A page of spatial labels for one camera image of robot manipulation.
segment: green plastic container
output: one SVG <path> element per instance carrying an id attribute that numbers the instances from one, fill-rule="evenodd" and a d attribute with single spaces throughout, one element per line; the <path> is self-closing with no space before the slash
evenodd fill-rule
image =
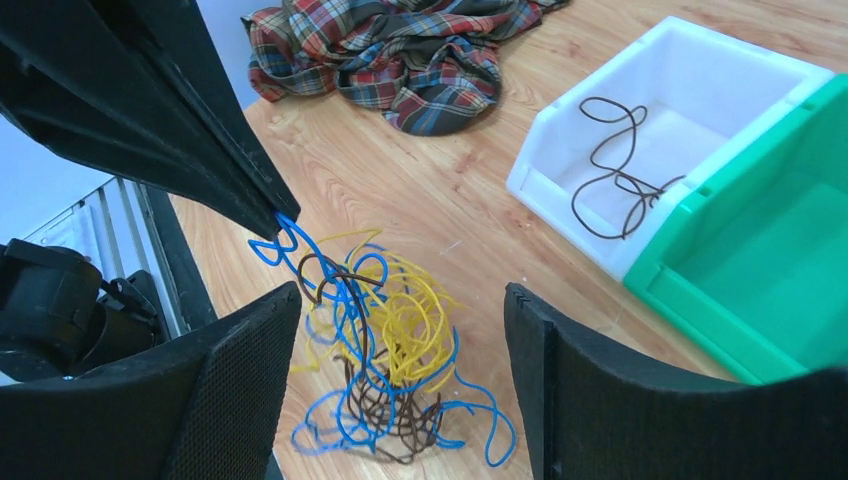
<path id="1" fill-rule="evenodd" d="M 848 75 L 686 197 L 624 284 L 740 381 L 848 364 Z"/>

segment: wood tabletop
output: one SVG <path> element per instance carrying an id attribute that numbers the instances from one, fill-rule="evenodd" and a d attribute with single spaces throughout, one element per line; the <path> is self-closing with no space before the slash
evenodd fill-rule
<path id="1" fill-rule="evenodd" d="M 466 447 L 428 450 L 410 466 L 350 453 L 303 456 L 289 437 L 309 405 L 341 386 L 339 367 L 329 364 L 320 373 L 289 376 L 275 443 L 287 479 L 530 478 L 504 340 L 507 282 L 528 286 L 565 314 L 636 350 L 730 378 L 505 189 L 536 113 L 669 15 L 848 71 L 848 2 L 841 0 L 574 0 L 503 46 L 502 101 L 461 133 L 407 135 L 378 112 L 335 93 L 277 105 L 260 101 L 247 109 L 250 125 L 303 207 L 301 227 L 314 238 L 382 228 L 380 244 L 428 269 L 468 307 L 451 318 L 463 342 L 459 369 L 491 389 L 519 432 L 514 456 L 496 469 L 483 458 L 491 417 L 458 410 L 446 417 L 445 435 L 467 441 Z M 292 279 L 286 269 L 254 256 L 247 240 L 255 237 L 246 230 L 191 201 L 175 198 L 174 204 L 219 315 Z M 333 246 L 330 253 L 351 246 Z M 301 328 L 294 363 L 306 362 L 304 340 Z M 444 391 L 455 398 L 470 395 L 455 384 Z M 499 429 L 493 456 L 501 455 L 508 439 L 507 430 Z"/>

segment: blue string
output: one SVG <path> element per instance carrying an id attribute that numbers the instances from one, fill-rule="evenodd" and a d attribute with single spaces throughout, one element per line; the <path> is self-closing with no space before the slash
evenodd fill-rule
<path id="1" fill-rule="evenodd" d="M 321 271 L 325 278 L 330 277 L 333 273 L 336 273 L 335 269 L 324 259 L 321 250 L 318 248 L 318 245 L 315 243 L 309 235 L 306 234 L 295 222 L 291 221 L 289 218 L 284 216 L 281 213 L 276 214 L 277 221 L 282 227 L 283 231 L 286 232 L 286 235 L 289 238 L 290 245 L 284 247 L 280 244 L 279 238 L 274 239 L 273 242 L 264 242 L 260 240 L 248 240 L 248 245 L 253 249 L 253 252 L 266 264 L 276 267 L 282 263 L 285 263 L 286 266 L 289 267 L 291 272 L 297 275 L 297 267 L 293 263 L 289 254 L 295 252 L 300 243 L 298 242 L 298 238 L 300 238 L 303 243 L 305 243 L 311 250 L 317 255 L 317 259 L 319 264 L 321 265 Z M 376 250 L 375 252 L 368 252 L 363 254 L 357 261 L 354 263 L 351 268 L 353 273 L 356 273 L 360 267 L 368 260 L 376 260 L 380 262 L 382 269 L 382 278 L 381 283 L 386 283 L 389 275 L 389 260 L 382 254 L 386 252 L 386 249 L 380 245 L 374 243 L 366 243 L 366 247 Z M 276 253 L 276 257 L 272 258 L 268 253 Z M 348 252 L 345 257 L 345 265 L 350 265 L 351 258 L 355 253 L 355 249 Z M 340 266 L 343 271 L 348 272 L 347 268 L 344 266 Z M 309 281 L 308 279 L 304 279 L 304 284 L 310 290 L 315 290 L 317 287 L 314 283 Z M 391 385 L 385 375 L 377 368 L 373 363 L 374 356 L 376 355 L 377 342 L 374 336 L 374 332 L 368 328 L 365 323 L 362 321 L 363 319 L 359 318 L 359 311 L 357 309 L 357 300 L 363 306 L 365 310 L 366 317 L 370 314 L 369 307 L 376 307 L 377 302 L 371 299 L 368 296 L 367 292 L 362 291 L 358 282 L 351 282 L 351 288 L 348 289 L 344 281 L 340 278 L 335 278 L 328 280 L 328 284 L 335 287 L 335 292 L 327 292 L 323 293 L 323 299 L 329 302 L 332 302 L 333 306 L 333 326 L 335 327 L 335 335 L 332 337 L 323 337 L 315 332 L 315 329 L 312 326 L 313 315 L 307 314 L 305 320 L 305 328 L 307 334 L 315 341 L 321 345 L 331 346 L 336 342 L 342 342 L 344 346 L 355 355 L 361 365 L 364 368 L 364 378 L 359 374 L 355 375 L 354 378 L 351 379 L 350 383 L 345 388 L 333 390 L 321 398 L 319 398 L 315 403 L 313 403 L 309 409 L 306 411 L 304 415 L 303 421 L 295 427 L 291 434 L 291 442 L 295 449 L 304 454 L 304 455 L 322 455 L 327 452 L 337 451 L 337 450 L 349 450 L 356 447 L 367 447 L 372 453 L 376 453 L 377 442 L 387 436 L 391 431 L 391 426 L 394 425 L 395 419 L 397 417 L 396 404 L 397 397 L 400 395 L 406 395 L 412 392 L 415 392 L 422 385 L 426 385 L 437 377 L 442 375 L 448 368 L 456 367 L 456 359 L 459 355 L 460 350 L 460 341 L 459 341 L 459 333 L 454 327 L 453 339 L 454 339 L 454 349 L 448 361 L 442 365 L 436 372 L 429 375 L 427 378 L 422 379 L 415 385 L 404 387 L 404 388 L 395 388 Z M 406 293 L 409 293 L 409 287 L 405 287 Z M 379 287 L 375 287 L 373 289 L 374 294 L 381 301 L 385 301 L 388 296 L 384 293 L 380 292 Z M 321 305 L 317 308 L 328 308 L 325 305 Z M 344 329 L 347 325 L 350 325 L 351 332 L 354 332 L 352 335 L 354 343 L 352 344 L 346 335 L 344 335 Z M 368 336 L 368 352 L 362 351 L 362 343 L 361 343 L 361 334 L 364 333 Z M 439 412 L 439 420 L 444 416 L 444 414 L 450 410 L 463 409 L 470 413 L 471 415 L 475 415 L 476 411 L 482 410 L 492 414 L 492 427 L 489 430 L 489 437 L 486 441 L 485 446 L 485 457 L 486 463 L 490 467 L 498 467 L 502 465 L 515 451 L 517 444 L 517 437 L 515 432 L 515 427 L 512 422 L 507 418 L 507 416 L 498 409 L 497 401 L 495 400 L 494 395 L 484 387 L 479 385 L 470 383 L 463 379 L 457 368 L 453 370 L 454 377 L 456 380 L 465 387 L 478 390 L 483 392 L 488 398 L 491 405 L 483 405 L 480 403 L 472 403 L 465 402 L 461 400 L 450 400 L 446 402 L 442 402 L 440 405 Z M 387 403 L 389 406 L 389 418 L 388 426 L 380 431 L 375 431 L 371 428 L 371 425 L 368 424 L 364 415 L 360 412 L 359 417 L 355 417 L 350 415 L 344 411 L 346 402 L 348 397 L 352 394 L 353 388 L 356 385 L 357 381 L 366 380 L 369 383 L 371 389 L 375 390 L 378 394 L 383 394 L 388 397 Z M 315 412 L 319 410 L 321 407 L 331 404 L 332 401 L 336 399 L 335 405 L 329 407 L 330 411 L 330 420 L 335 425 L 333 427 L 321 427 L 318 422 L 315 420 Z M 509 428 L 511 441 L 510 445 L 507 448 L 504 455 L 497 461 L 492 461 L 491 459 L 491 448 L 492 443 L 495 438 L 495 434 L 497 432 L 497 428 L 499 423 L 503 421 L 506 423 L 507 428 Z M 465 442 L 461 440 L 449 440 L 435 431 L 437 422 L 433 422 L 432 432 L 436 439 L 436 446 L 448 450 L 460 449 L 465 446 Z M 315 447 L 307 447 L 301 443 L 299 438 L 304 434 L 309 434 L 308 436 L 311 438 L 312 443 L 314 443 Z"/>

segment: white plastic container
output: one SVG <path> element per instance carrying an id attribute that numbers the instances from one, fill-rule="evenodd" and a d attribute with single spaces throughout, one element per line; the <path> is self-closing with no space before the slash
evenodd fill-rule
<path id="1" fill-rule="evenodd" d="M 507 189 L 620 281 L 688 193 L 833 76 L 830 70 L 668 17 L 539 112 Z M 578 187 L 608 173 L 590 163 L 592 150 L 630 125 L 604 124 L 581 113 L 581 102 L 593 96 L 631 110 L 647 108 L 624 172 L 656 187 L 685 175 L 652 202 L 639 227 L 624 239 L 598 237 L 572 211 Z M 600 102 L 587 104 L 586 110 L 608 118 L 625 115 Z M 620 135 L 597 154 L 596 162 L 618 167 L 630 142 L 629 133 Z M 618 181 L 633 190 L 632 184 Z M 622 233 L 637 201 L 607 178 L 583 188 L 575 207 L 595 232 L 612 236 Z"/>

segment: brown cord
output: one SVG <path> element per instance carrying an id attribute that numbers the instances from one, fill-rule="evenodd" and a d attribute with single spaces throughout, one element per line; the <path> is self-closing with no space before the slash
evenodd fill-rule
<path id="1" fill-rule="evenodd" d="M 351 297 L 353 297 L 354 303 L 356 304 L 359 318 L 362 320 L 362 348 L 364 352 L 367 352 L 368 332 L 365 320 L 365 308 L 362 305 L 362 299 L 353 294 L 354 290 L 351 281 L 358 280 L 378 287 L 382 287 L 383 283 L 362 275 L 345 272 L 336 262 L 325 255 L 323 256 L 324 261 L 327 262 L 333 270 L 335 270 L 335 272 L 329 277 L 324 278 L 321 283 L 318 284 L 315 289 L 316 294 L 313 296 L 312 292 L 306 288 L 306 279 L 303 274 L 303 267 L 311 258 L 318 258 L 318 255 L 315 253 L 305 255 L 300 260 L 297 267 L 297 284 L 303 291 L 304 296 L 312 301 L 312 303 L 320 305 L 326 284 L 332 279 L 340 278 L 344 282 L 348 291 L 351 292 Z M 374 359 L 376 360 L 387 353 L 388 347 L 383 348 L 375 355 Z M 333 359 L 343 362 L 345 382 L 350 384 L 356 375 L 356 367 L 353 362 L 341 355 L 337 355 Z M 386 381 L 391 382 L 388 369 L 382 366 L 380 368 L 381 374 Z M 362 370 L 356 378 L 356 387 L 347 397 L 348 413 L 354 418 L 365 419 L 365 421 L 368 422 L 371 428 L 376 432 L 386 433 L 388 436 L 399 438 L 401 443 L 403 443 L 403 445 L 409 450 L 409 453 L 398 456 L 381 447 L 376 447 L 376 451 L 378 454 L 388 458 L 390 461 L 408 465 L 412 463 L 416 455 L 422 453 L 428 447 L 436 443 L 436 434 L 442 425 L 441 394 L 436 395 L 436 402 L 433 405 L 422 410 L 414 398 L 416 390 L 410 389 L 409 387 L 412 385 L 408 384 L 408 382 L 402 382 L 399 388 L 401 390 L 409 391 L 395 396 L 394 424 L 389 425 L 389 417 L 392 406 L 391 398 L 382 391 L 377 394 L 376 398 L 371 394 L 371 390 L 373 390 L 372 382 L 376 385 L 381 385 L 384 382 L 376 375 L 375 378 L 371 379 L 366 378 L 366 375 L 367 371 L 365 369 L 365 364 L 363 363 Z"/>
<path id="2" fill-rule="evenodd" d="M 586 111 L 586 108 L 585 108 L 586 103 L 588 103 L 590 101 L 600 101 L 600 102 L 604 102 L 604 103 L 608 103 L 610 105 L 613 105 L 617 108 L 620 108 L 622 111 L 624 111 L 624 115 L 622 115 L 618 118 L 613 118 L 613 119 L 603 119 L 603 118 L 596 117 L 596 116 L 594 116 L 594 115 L 592 115 L 592 114 L 590 114 L 589 112 Z M 571 211 L 574 213 L 574 216 L 577 218 L 577 221 L 579 221 L 583 225 L 583 227 L 586 228 L 586 230 L 588 230 L 593 235 L 600 237 L 600 238 L 603 238 L 603 239 L 607 239 L 607 240 L 622 239 L 622 240 L 624 240 L 625 238 L 627 238 L 628 235 L 635 232 L 636 229 L 639 228 L 642 225 L 642 222 L 645 220 L 645 217 L 648 215 L 648 209 L 654 207 L 654 203 L 660 198 L 660 195 L 664 194 L 667 191 L 668 187 L 670 187 L 675 182 L 684 178 L 685 175 L 674 177 L 671 180 L 669 180 L 668 182 L 662 184 L 660 187 L 655 187 L 655 186 L 649 184 L 648 182 L 640 180 L 640 179 L 624 172 L 624 167 L 626 167 L 627 164 L 630 163 L 630 160 L 633 159 L 633 154 L 636 151 L 636 130 L 640 125 L 642 125 L 642 123 L 648 117 L 648 107 L 646 107 L 644 105 L 639 105 L 636 108 L 634 108 L 633 110 L 630 110 L 629 108 L 625 107 L 624 105 L 622 105 L 622 104 L 620 104 L 620 103 L 618 103 L 614 100 L 610 100 L 608 98 L 589 97 L 589 98 L 586 98 L 585 100 L 583 100 L 582 102 L 580 102 L 579 108 L 580 108 L 580 112 L 583 113 L 583 115 L 586 115 L 587 117 L 591 118 L 592 120 L 595 120 L 595 121 L 601 122 L 601 123 L 613 124 L 613 123 L 621 122 L 625 119 L 630 120 L 630 126 L 628 126 L 627 128 L 625 128 L 623 130 L 620 130 L 620 131 L 610 135 L 606 139 L 604 139 L 601 143 L 598 144 L 598 146 L 595 147 L 594 150 L 592 150 L 592 153 L 589 154 L 589 161 L 592 163 L 592 165 L 594 165 L 597 168 L 600 168 L 601 170 L 606 170 L 607 173 L 601 175 L 600 177 L 589 180 L 588 182 L 580 185 L 580 187 L 578 187 L 577 190 L 574 191 L 574 195 L 572 195 L 572 197 L 571 197 Z M 636 113 L 637 112 L 642 112 L 642 118 L 639 119 L 639 120 L 636 119 Z M 627 158 L 625 158 L 625 160 L 621 164 L 621 166 L 619 166 L 618 168 L 611 168 L 611 167 L 601 165 L 601 164 L 599 164 L 595 161 L 595 156 L 598 154 L 598 152 L 604 146 L 606 146 L 607 143 L 609 143 L 613 139 L 618 138 L 619 136 L 624 135 L 625 133 L 628 133 L 628 132 L 632 132 L 631 142 L 630 142 L 630 151 L 627 154 Z M 607 234 L 603 234 L 603 233 L 595 231 L 594 229 L 592 229 L 592 227 L 590 227 L 586 223 L 585 220 L 583 220 L 583 218 L 580 216 L 580 213 L 577 211 L 577 196 L 580 194 L 580 192 L 582 192 L 583 189 L 585 189 L 586 187 L 588 187 L 592 184 L 606 180 L 606 179 L 611 178 L 611 177 L 614 177 L 613 183 L 615 184 L 616 187 L 638 197 L 636 204 L 634 204 L 633 208 L 631 208 L 630 211 L 627 213 L 627 217 L 624 220 L 624 225 L 622 226 L 621 233 L 617 234 L 617 235 L 607 235 Z M 626 182 L 629 183 L 629 186 L 628 185 L 622 185 L 622 184 L 619 183 L 619 181 L 626 181 Z M 638 219 L 635 221 L 634 224 L 631 225 L 631 222 L 633 222 L 633 218 L 636 215 L 637 211 L 640 212 Z"/>

